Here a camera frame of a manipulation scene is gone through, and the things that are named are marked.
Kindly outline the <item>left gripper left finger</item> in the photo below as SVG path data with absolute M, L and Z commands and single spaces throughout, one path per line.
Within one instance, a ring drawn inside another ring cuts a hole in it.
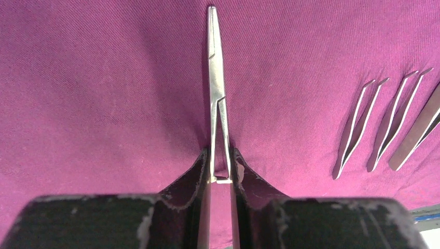
M 1 248 L 208 248 L 209 161 L 203 149 L 158 193 L 34 198 Z

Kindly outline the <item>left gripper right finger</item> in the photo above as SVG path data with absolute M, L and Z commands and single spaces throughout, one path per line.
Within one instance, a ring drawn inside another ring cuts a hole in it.
M 426 248 L 389 198 L 291 198 L 230 150 L 234 248 Z

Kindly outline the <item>steel forceps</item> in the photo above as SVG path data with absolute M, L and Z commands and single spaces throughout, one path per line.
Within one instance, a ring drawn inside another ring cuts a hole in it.
M 226 105 L 226 88 L 224 81 L 224 60 L 219 28 L 217 8 L 213 5 L 207 9 L 207 45 L 210 91 L 210 182 L 231 184 L 231 158 L 229 154 L 229 131 Z M 226 154 L 227 177 L 215 175 L 215 146 L 217 122 L 221 122 L 221 129 Z
M 399 134 L 423 78 L 432 70 L 432 67 L 427 68 L 423 72 L 416 70 L 402 78 L 399 88 L 390 102 L 377 130 L 373 151 L 366 166 L 367 172 L 370 173 L 376 169 L 383 154 Z M 408 86 L 409 80 L 415 75 L 417 76 L 417 80 L 410 92 L 410 96 L 403 102 L 402 106 L 399 106 L 399 102 L 403 99 L 403 92 Z

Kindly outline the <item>purple cloth wrap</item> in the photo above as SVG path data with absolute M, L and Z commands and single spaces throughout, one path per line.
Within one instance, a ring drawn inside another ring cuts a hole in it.
M 439 82 L 439 1 L 1 1 L 1 237 L 47 194 L 157 192 L 210 142 L 207 7 L 218 11 L 230 140 L 292 197 L 439 203 L 439 129 L 388 160 Z M 367 172 L 402 78 L 425 75 Z M 389 77 L 332 178 L 361 88 Z

